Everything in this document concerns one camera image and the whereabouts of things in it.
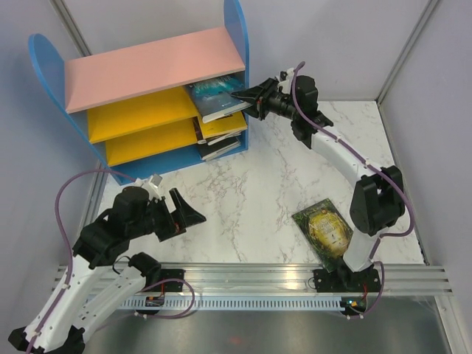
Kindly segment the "yellow cover book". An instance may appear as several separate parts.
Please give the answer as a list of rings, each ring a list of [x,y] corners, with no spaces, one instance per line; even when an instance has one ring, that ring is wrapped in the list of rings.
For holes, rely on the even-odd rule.
[[[200,126],[202,136],[205,139],[226,135],[228,133],[244,131],[248,127],[241,112],[236,112],[235,114],[207,123],[204,123],[202,118],[198,116],[198,124]]]

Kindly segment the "teal ocean cover book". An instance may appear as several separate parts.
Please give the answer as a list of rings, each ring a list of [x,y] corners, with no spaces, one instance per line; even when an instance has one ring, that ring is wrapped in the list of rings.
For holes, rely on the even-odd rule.
[[[227,117],[248,108],[249,103],[232,96],[233,92],[241,91],[244,88],[244,84],[233,74],[184,86],[203,123]]]

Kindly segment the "black moon cover book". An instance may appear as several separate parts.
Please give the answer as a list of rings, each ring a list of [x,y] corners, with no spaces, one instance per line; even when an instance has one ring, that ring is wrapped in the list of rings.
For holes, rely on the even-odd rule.
[[[238,137],[239,135],[241,135],[241,132],[227,133],[227,134],[224,134],[224,135],[214,136],[214,137],[211,137],[211,138],[208,138],[208,139],[199,140],[198,143],[200,145],[214,145],[216,143],[222,142],[225,139],[232,138],[232,137]]]

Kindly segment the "dark navy blue book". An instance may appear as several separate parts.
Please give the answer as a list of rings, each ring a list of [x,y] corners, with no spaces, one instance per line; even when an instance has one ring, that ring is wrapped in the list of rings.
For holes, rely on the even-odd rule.
[[[208,143],[198,144],[197,151],[203,161],[210,161],[239,146],[240,140],[237,137],[229,137],[212,145]]]

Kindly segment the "green gold forest book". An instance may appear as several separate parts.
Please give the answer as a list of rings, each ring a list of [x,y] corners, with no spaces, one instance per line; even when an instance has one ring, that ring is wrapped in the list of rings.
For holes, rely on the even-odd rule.
[[[346,252],[353,231],[332,201],[326,198],[292,215],[323,268],[335,271]]]

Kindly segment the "purple galaxy cover book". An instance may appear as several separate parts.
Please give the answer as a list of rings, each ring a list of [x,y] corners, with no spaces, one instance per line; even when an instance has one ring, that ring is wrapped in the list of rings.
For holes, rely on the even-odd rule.
[[[195,137],[196,137],[196,139],[197,139],[197,143],[198,143],[198,144],[205,144],[205,143],[206,143],[206,140],[205,140],[205,138],[203,137],[203,134],[202,134],[202,131],[201,131],[199,122],[198,122],[198,118],[197,118],[197,117],[193,117],[193,118],[192,118],[192,123],[193,123],[194,131],[195,131]]]

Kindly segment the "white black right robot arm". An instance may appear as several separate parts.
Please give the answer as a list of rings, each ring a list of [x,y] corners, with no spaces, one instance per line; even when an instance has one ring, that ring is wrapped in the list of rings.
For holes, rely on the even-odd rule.
[[[371,165],[349,147],[334,123],[319,110],[318,89],[312,77],[290,77],[281,72],[231,96],[248,103],[245,113],[250,117],[264,120],[268,114],[276,114],[289,119],[296,139],[328,160],[352,185],[353,236],[335,273],[343,289],[356,289],[372,266],[372,253],[381,234],[405,212],[401,171],[395,166]]]

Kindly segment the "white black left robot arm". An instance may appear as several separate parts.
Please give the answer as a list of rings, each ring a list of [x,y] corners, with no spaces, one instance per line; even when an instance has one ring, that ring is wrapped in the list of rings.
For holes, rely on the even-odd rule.
[[[156,290],[164,281],[162,266],[141,251],[107,288],[86,300],[132,240],[155,234],[165,241],[206,221],[176,188],[170,190],[170,197],[176,207],[173,212],[152,187],[126,187],[119,193],[111,208],[82,229],[72,248],[72,261],[51,297],[29,325],[11,332],[9,343],[24,353],[81,353],[91,335],[128,297]]]

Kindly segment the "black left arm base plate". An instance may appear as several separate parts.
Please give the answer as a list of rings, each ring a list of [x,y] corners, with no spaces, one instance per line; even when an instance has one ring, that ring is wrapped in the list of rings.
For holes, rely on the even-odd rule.
[[[176,281],[170,281],[170,279],[179,279],[184,280],[185,270],[181,268],[170,268],[170,269],[162,269],[159,273],[159,276],[153,279],[152,282],[147,282],[146,285],[156,284],[157,282],[161,282],[166,280],[166,282],[156,285],[153,288],[147,290],[147,292],[154,292],[157,293],[159,296],[162,294],[170,293],[170,292],[181,292],[183,288],[183,284]]]

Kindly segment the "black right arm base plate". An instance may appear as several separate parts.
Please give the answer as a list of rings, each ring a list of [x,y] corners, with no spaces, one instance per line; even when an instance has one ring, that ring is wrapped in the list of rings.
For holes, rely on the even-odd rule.
[[[349,268],[332,272],[315,269],[313,278],[319,293],[372,293],[381,289],[381,277],[373,266],[359,272],[352,272]]]

